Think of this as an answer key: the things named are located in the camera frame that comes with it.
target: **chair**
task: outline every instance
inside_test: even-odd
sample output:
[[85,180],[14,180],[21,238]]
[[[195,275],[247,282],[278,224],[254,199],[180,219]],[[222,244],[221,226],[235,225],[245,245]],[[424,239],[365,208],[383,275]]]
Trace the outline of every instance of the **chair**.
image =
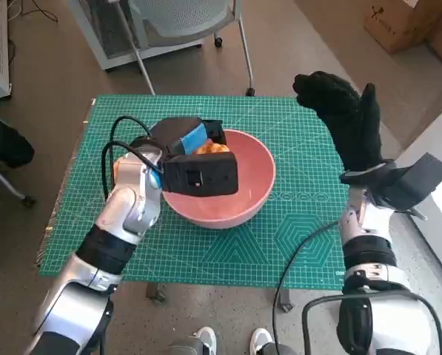
[[120,0],[112,2],[115,3],[152,95],[155,90],[139,50],[185,44],[210,35],[214,35],[214,44],[219,48],[222,46],[222,38],[218,37],[217,32],[237,21],[250,80],[246,95],[254,96],[252,66],[241,17],[241,0],[234,0],[232,8],[230,0],[128,0],[129,10],[125,12]]

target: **table leg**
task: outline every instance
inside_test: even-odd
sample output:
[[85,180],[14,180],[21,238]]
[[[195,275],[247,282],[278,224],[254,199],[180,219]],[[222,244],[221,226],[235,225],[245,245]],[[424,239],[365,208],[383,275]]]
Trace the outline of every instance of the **table leg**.
[[280,307],[284,313],[289,313],[295,307],[295,305],[289,298],[289,288],[280,289],[278,307]]
[[147,298],[150,298],[153,301],[164,302],[166,300],[166,296],[161,292],[158,288],[158,283],[148,283],[146,290]]

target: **green cutting mat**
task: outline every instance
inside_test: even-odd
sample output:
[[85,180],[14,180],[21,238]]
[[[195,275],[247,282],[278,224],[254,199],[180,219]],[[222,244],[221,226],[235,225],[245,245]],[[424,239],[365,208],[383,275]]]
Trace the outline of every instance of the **green cutting mat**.
[[[103,208],[100,154],[120,115],[136,116],[149,126],[170,116],[222,119],[224,128],[263,141],[277,167],[275,187],[263,209],[235,229],[194,226],[163,202],[158,223],[124,271],[126,280],[273,287],[302,238],[342,212],[346,187],[338,181],[342,166],[329,133],[313,111],[293,98],[100,96],[67,181],[41,265],[43,275],[58,273]],[[140,134],[127,121],[119,125],[116,137],[128,142]],[[340,289],[343,275],[336,228],[301,252],[285,286]]]

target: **cable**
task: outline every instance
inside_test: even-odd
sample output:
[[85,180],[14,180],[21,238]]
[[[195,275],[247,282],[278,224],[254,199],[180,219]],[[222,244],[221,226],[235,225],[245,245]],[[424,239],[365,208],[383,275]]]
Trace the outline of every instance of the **cable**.
[[[8,22],[10,22],[10,21],[12,21],[13,19],[19,17],[19,15],[21,14],[21,12],[23,11],[23,3],[22,3],[21,1],[20,1],[20,8],[19,8],[19,10],[17,11],[17,13],[16,13],[15,15],[13,15],[12,17],[10,17],[10,18],[7,20]],[[11,8],[15,3],[16,3],[16,0],[12,0],[12,1],[8,4],[8,6],[7,6],[7,12],[10,10],[10,8]]]
[[321,233],[323,233],[324,231],[327,231],[329,229],[331,229],[332,227],[334,227],[336,224],[338,224],[338,221],[335,222],[331,222],[329,224],[326,224],[325,226],[320,227],[319,229],[316,229],[313,233],[311,233],[310,235],[308,235],[303,241],[301,241],[300,245],[297,247],[295,253],[293,254],[292,258],[290,259],[290,261],[287,264],[287,267],[285,268],[285,270],[283,271],[283,274],[281,275],[280,281],[278,282],[278,286],[277,286],[277,290],[275,292],[275,297],[273,297],[273,307],[272,307],[272,328],[273,328],[273,339],[275,340],[275,347],[277,350],[277,354],[280,354],[280,351],[278,349],[278,333],[277,333],[277,325],[276,325],[276,312],[275,312],[275,308],[277,306],[278,303],[278,295],[280,294],[280,289],[281,286],[283,285],[283,282],[285,281],[285,278],[288,275],[288,271],[290,266],[293,264],[293,262],[295,261],[296,257],[298,256],[299,252],[301,249],[304,248],[304,246],[314,237],[320,235]]
[[[148,129],[147,125],[144,124],[142,121],[140,121],[139,119],[132,117],[132,116],[120,116],[119,118],[117,118],[114,123],[112,124],[112,128],[110,129],[110,138],[109,138],[109,142],[113,142],[114,140],[114,134],[115,134],[115,130],[117,129],[118,124],[123,121],[123,120],[130,120],[133,122],[136,122],[139,126],[141,126],[145,132],[147,133],[148,136],[151,136],[151,132]],[[110,165],[111,165],[111,169],[110,169],[110,181],[112,182],[112,185],[115,185],[115,181],[114,181],[114,152],[113,152],[113,147],[110,147],[109,149],[109,159],[110,159]]]
[[30,15],[31,13],[42,13],[47,18],[49,18],[51,21],[58,23],[58,16],[56,16],[51,11],[41,9],[39,7],[39,5],[36,4],[35,0],[31,0],[31,2],[36,6],[37,10],[31,10],[31,11],[28,11],[28,12],[24,12],[24,10],[23,10],[23,1],[24,0],[21,0],[21,17],[26,16],[26,15]]
[[104,188],[105,199],[107,199],[107,197],[109,196],[109,189],[107,187],[107,176],[106,176],[106,172],[105,172],[106,155],[107,155],[107,150],[109,150],[111,146],[121,146],[122,148],[125,148],[128,152],[131,152],[132,154],[134,154],[138,159],[140,159],[145,165],[147,165],[153,171],[159,173],[160,175],[163,175],[163,171],[160,168],[158,168],[154,163],[149,161],[143,154],[138,152],[132,146],[128,145],[127,143],[121,142],[121,141],[108,142],[104,146],[104,148],[102,149],[102,156],[101,156],[102,187]]
[[[284,273],[281,275],[280,281],[278,283],[278,287],[275,292],[275,297],[273,299],[273,307],[272,307],[272,328],[273,328],[273,339],[275,340],[275,348],[277,351],[277,354],[280,354],[279,348],[278,348],[278,332],[276,328],[276,313],[275,313],[275,307],[278,303],[278,295],[280,294],[281,286],[283,285],[283,282],[288,275],[288,271],[290,266],[295,261],[296,257],[298,256],[301,249],[304,248],[304,246],[314,237],[318,236],[320,233],[327,231],[331,229],[333,226],[338,224],[338,221],[332,222],[330,224],[327,224],[325,226],[320,227],[308,237],[306,237],[300,245],[297,247],[295,253],[293,254],[291,260],[288,262],[287,267],[284,270]],[[311,342],[309,339],[309,327],[308,327],[308,312],[311,308],[320,305],[322,303],[326,302],[333,302],[333,301],[341,301],[341,300],[353,300],[353,299],[371,299],[371,298],[379,298],[379,297],[392,297],[392,296],[402,296],[402,297],[408,297],[413,300],[417,300],[422,302],[429,310],[430,314],[433,317],[433,320],[435,321],[436,325],[436,332],[438,334],[438,344],[440,348],[440,355],[442,355],[442,327],[441,322],[439,320],[438,314],[436,313],[436,310],[433,308],[431,303],[429,303],[425,298],[418,294],[414,294],[411,291],[380,291],[373,294],[338,294],[335,296],[324,296],[319,297],[313,301],[308,302],[301,313],[301,324],[303,328],[303,341],[304,341],[304,355],[311,355]]]
[[436,313],[436,310],[433,308],[431,303],[429,303],[422,296],[414,294],[410,291],[403,291],[403,290],[380,291],[374,294],[338,294],[336,296],[319,297],[316,300],[308,302],[307,305],[304,306],[303,312],[301,313],[301,324],[303,327],[304,355],[311,355],[311,342],[309,340],[309,328],[308,328],[308,312],[311,308],[326,302],[341,301],[341,300],[356,300],[363,298],[371,299],[371,298],[391,297],[391,296],[408,297],[413,300],[422,302],[428,308],[428,311],[430,312],[430,314],[433,317],[433,320],[435,321],[436,331],[438,333],[438,344],[440,348],[440,355],[442,355],[442,327],[438,314]]
[[99,355],[105,354],[105,332],[107,329],[104,329],[101,335],[101,342],[99,343]]

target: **blue tape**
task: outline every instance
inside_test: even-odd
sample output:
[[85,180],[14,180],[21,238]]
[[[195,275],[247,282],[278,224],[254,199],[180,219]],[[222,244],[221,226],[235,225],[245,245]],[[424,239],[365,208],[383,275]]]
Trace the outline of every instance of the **blue tape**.
[[199,124],[194,130],[185,135],[181,139],[181,143],[184,147],[184,154],[191,154],[197,148],[202,146],[207,141],[206,127],[203,124]]
[[157,187],[161,189],[161,177],[157,172],[154,172],[153,170],[150,171],[151,175],[155,178],[155,182],[157,183]]

